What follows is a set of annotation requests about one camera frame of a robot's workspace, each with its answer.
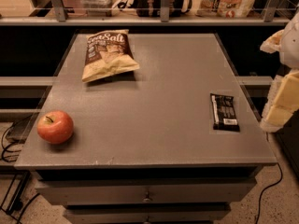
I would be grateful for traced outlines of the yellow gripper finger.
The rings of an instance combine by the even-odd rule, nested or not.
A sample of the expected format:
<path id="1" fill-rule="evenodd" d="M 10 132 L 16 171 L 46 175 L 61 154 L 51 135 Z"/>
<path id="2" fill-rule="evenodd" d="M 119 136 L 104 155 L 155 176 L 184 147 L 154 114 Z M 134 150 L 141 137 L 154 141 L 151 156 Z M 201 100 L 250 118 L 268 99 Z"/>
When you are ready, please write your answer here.
<path id="1" fill-rule="evenodd" d="M 266 53 L 274 53 L 281 51 L 281 37 L 283 35 L 284 30 L 279 30 L 269 36 L 260 46 L 260 50 Z"/>
<path id="2" fill-rule="evenodd" d="M 268 133 L 277 132 L 299 109 L 299 71 L 276 75 L 263 108 L 260 127 Z"/>

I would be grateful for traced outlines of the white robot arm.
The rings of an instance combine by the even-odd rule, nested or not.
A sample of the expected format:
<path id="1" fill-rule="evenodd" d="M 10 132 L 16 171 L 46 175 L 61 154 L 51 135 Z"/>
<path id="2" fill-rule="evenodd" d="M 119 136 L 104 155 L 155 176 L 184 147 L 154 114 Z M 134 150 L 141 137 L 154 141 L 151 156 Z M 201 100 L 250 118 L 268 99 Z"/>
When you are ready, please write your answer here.
<path id="1" fill-rule="evenodd" d="M 267 53 L 279 53 L 279 60 L 291 71 L 276 75 L 263 108 L 261 128 L 268 133 L 281 129 L 299 110 L 299 14 L 283 30 L 268 37 L 260 46 Z"/>

